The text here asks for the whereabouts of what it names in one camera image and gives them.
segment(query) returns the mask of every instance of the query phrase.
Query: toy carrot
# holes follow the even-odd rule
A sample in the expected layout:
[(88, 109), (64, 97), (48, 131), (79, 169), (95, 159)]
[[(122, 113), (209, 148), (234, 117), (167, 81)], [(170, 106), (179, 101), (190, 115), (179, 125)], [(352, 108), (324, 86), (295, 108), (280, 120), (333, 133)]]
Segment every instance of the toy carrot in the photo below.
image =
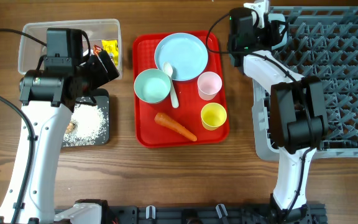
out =
[(189, 132), (189, 130), (176, 122), (174, 119), (170, 118), (165, 113), (157, 113), (157, 115), (155, 115), (154, 121), (161, 126), (176, 131), (177, 133), (188, 138), (189, 140), (197, 141), (197, 137), (193, 133)]

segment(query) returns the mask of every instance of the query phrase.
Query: dish rack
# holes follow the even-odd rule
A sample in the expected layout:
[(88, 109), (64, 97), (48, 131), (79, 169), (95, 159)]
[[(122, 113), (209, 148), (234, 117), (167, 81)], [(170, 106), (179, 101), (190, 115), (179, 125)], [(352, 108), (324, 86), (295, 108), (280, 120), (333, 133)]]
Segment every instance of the dish rack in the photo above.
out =
[[(323, 83), (329, 131), (314, 159), (358, 157), (358, 7), (271, 7), (290, 23), (287, 43), (272, 52), (294, 72), (316, 75)], [(270, 138), (270, 97), (254, 85), (255, 148), (277, 161)]]

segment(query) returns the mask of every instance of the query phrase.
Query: yellow cup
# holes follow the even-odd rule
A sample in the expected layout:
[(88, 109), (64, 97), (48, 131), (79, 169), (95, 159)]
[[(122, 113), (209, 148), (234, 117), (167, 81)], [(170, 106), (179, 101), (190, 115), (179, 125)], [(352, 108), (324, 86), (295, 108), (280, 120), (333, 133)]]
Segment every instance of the yellow cup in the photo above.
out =
[(201, 110), (201, 120), (205, 129), (213, 131), (227, 119), (226, 110), (219, 103), (208, 103)]

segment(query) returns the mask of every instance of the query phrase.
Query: table top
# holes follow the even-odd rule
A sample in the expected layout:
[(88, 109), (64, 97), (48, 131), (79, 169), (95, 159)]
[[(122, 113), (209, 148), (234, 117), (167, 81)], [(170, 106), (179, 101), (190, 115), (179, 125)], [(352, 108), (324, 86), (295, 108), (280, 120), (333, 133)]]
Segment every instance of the table top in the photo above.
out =
[[(222, 56), (222, 67), (231, 132), (224, 142), (150, 150), (135, 138), (131, 48), (136, 37), (209, 29), (243, 1), (73, 1), (0, 4), (0, 28), (22, 30), (30, 22), (77, 19), (116, 18), (121, 23), (124, 78), (104, 86), (111, 95), (110, 141), (103, 146), (62, 149), (56, 207), (70, 207), (81, 198), (138, 207), (268, 203), (278, 163), (262, 161), (255, 153), (252, 80), (233, 68), (227, 55)], [(273, 4), (350, 6), (358, 1), (277, 0)], [(222, 22), (213, 32), (224, 47), (229, 26)], [(15, 34), (0, 34), (0, 95), (16, 106), (20, 106), (22, 77), (17, 71), (19, 40)], [(0, 205), (11, 179), (20, 121), (0, 102)], [(326, 204), (330, 223), (358, 223), (358, 159), (313, 161), (306, 193), (309, 202)]]

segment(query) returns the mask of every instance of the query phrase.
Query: mint green bowl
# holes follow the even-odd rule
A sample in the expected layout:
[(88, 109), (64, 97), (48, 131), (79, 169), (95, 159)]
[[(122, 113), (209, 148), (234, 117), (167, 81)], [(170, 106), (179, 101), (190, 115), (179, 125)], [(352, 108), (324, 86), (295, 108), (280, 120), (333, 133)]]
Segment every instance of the mint green bowl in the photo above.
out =
[(171, 90), (171, 80), (163, 71), (151, 68), (136, 77), (134, 89), (140, 100), (146, 103), (160, 103)]

